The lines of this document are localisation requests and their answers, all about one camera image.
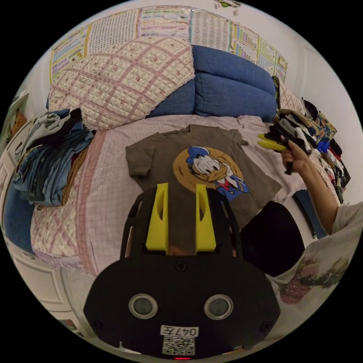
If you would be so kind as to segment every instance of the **t-shirt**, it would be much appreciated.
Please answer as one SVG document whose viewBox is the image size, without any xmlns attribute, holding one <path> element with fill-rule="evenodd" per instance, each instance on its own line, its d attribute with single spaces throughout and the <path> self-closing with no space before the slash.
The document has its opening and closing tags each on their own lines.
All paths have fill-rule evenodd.
<svg viewBox="0 0 363 363">
<path fill-rule="evenodd" d="M 195 252 L 195 185 L 229 200 L 242 229 L 281 189 L 242 149 L 238 130 L 189 125 L 126 147 L 129 174 L 142 190 L 169 183 L 169 244 Z"/>
<path fill-rule="evenodd" d="M 277 277 L 267 275 L 281 313 L 259 347 L 283 338 L 318 310 L 347 270 L 362 230 L 363 202 L 341 205 L 331 235 L 309 244 L 289 271 Z"/>
</svg>

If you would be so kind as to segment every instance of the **hand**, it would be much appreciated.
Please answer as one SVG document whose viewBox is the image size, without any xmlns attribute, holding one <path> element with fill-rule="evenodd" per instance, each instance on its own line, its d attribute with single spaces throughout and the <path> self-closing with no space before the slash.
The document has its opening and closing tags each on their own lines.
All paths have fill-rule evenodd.
<svg viewBox="0 0 363 363">
<path fill-rule="evenodd" d="M 289 140 L 288 146 L 288 149 L 285 149 L 281 152 L 282 163 L 284 167 L 286 168 L 287 163 L 293 163 L 293 172 L 300 175 L 306 173 L 309 170 L 311 164 L 309 157 L 299 146 L 297 146 L 291 140 Z"/>
</svg>

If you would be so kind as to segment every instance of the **black device body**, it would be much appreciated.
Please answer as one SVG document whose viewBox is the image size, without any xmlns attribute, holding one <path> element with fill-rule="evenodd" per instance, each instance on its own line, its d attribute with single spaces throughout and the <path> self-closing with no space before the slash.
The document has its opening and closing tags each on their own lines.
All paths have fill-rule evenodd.
<svg viewBox="0 0 363 363">
<path fill-rule="evenodd" d="M 84 306 L 100 340 L 159 358 L 197 359 L 241 345 L 251 348 L 270 332 L 280 314 L 272 286 L 262 271 L 243 259 L 239 228 L 226 197 L 207 191 L 217 247 L 214 253 L 195 256 L 147 251 L 156 189 L 137 198 L 125 224 L 120 260 L 97 276 Z M 131 227 L 130 255 L 125 257 Z M 130 300 L 138 294 L 157 302 L 153 317 L 141 319 L 131 313 Z M 220 294 L 233 308 L 226 318 L 215 320 L 205 313 L 205 304 Z"/>
</svg>

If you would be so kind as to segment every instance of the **white wall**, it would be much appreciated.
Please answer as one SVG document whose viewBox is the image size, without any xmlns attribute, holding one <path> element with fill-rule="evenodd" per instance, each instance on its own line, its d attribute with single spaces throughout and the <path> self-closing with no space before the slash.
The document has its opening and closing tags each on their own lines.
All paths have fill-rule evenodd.
<svg viewBox="0 0 363 363">
<path fill-rule="evenodd" d="M 363 131 L 354 105 L 326 60 L 309 43 L 301 39 L 300 54 L 303 67 L 299 97 L 310 101 L 335 126 L 334 139 L 343 150 L 342 160 L 351 180 L 344 200 L 351 204 L 363 201 Z"/>
<path fill-rule="evenodd" d="M 233 8 L 215 9 L 214 4 L 215 2 L 212 0 L 133 0 L 113 6 L 112 8 L 106 9 L 84 20 L 82 23 L 64 34 L 62 38 L 71 34 L 83 25 L 89 24 L 97 19 L 119 11 L 157 5 L 194 6 L 195 8 L 208 10 L 233 21 L 239 22 L 268 41 L 282 54 L 283 57 L 286 58 L 289 64 L 286 85 L 291 90 L 295 91 L 297 82 L 296 75 L 298 74 L 297 69 L 299 67 L 299 35 L 288 26 L 281 23 L 279 20 L 248 5 L 242 5 L 241 8 L 238 8 L 238 15 L 235 17 L 233 15 Z M 33 89 L 33 92 L 31 91 L 31 99 L 33 102 L 34 111 L 36 113 L 42 113 L 45 109 L 45 102 L 50 88 L 49 66 L 50 50 L 48 50 L 34 66 L 34 68 L 31 70 L 31 76 L 28 77 L 28 81 L 24 84 L 24 86 L 27 87 L 30 91 L 31 88 Z"/>
<path fill-rule="evenodd" d="M 194 6 L 241 23 L 263 37 L 286 58 L 289 64 L 285 82 L 287 87 L 298 97 L 315 104 L 336 126 L 338 133 L 335 139 L 343 149 L 343 161 L 352 177 L 344 198 L 351 203 L 363 200 L 363 190 L 359 187 L 363 180 L 363 134 L 353 104 L 334 71 L 310 44 L 279 20 L 248 5 L 238 8 L 235 17 L 232 8 L 215 9 L 214 4 L 212 0 L 133 0 L 84 20 L 65 36 L 82 25 L 115 12 L 156 5 Z M 41 114 L 45 111 L 50 88 L 49 66 L 50 50 L 34 66 L 24 83 L 24 87 L 31 92 L 29 112 Z"/>
</svg>

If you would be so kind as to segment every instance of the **blue cushion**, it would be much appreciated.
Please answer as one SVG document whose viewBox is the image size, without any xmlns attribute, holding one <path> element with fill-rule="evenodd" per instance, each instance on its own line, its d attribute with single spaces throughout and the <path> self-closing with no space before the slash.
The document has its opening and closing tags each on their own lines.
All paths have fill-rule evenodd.
<svg viewBox="0 0 363 363">
<path fill-rule="evenodd" d="M 199 116 L 259 116 L 264 122 L 271 122 L 276 115 L 276 99 L 245 83 L 196 73 L 194 113 Z"/>
<path fill-rule="evenodd" d="M 194 79 L 192 79 L 160 102 L 146 118 L 165 115 L 189 115 L 193 113 L 194 102 L 195 83 Z"/>
<path fill-rule="evenodd" d="M 232 79 L 259 88 L 275 96 L 275 86 L 268 72 L 235 54 L 193 45 L 194 69 L 198 73 Z"/>
<path fill-rule="evenodd" d="M 324 231 L 324 228 L 319 222 L 309 192 L 307 190 L 299 190 L 294 194 L 294 197 L 295 201 L 300 204 L 300 207 L 305 212 L 305 216 L 308 218 L 317 238 L 321 239 L 326 237 L 327 233 Z"/>
<path fill-rule="evenodd" d="M 14 245 L 32 254 L 30 224 L 33 211 L 34 204 L 20 199 L 19 191 L 14 188 L 11 179 L 4 202 L 3 230 Z"/>
</svg>

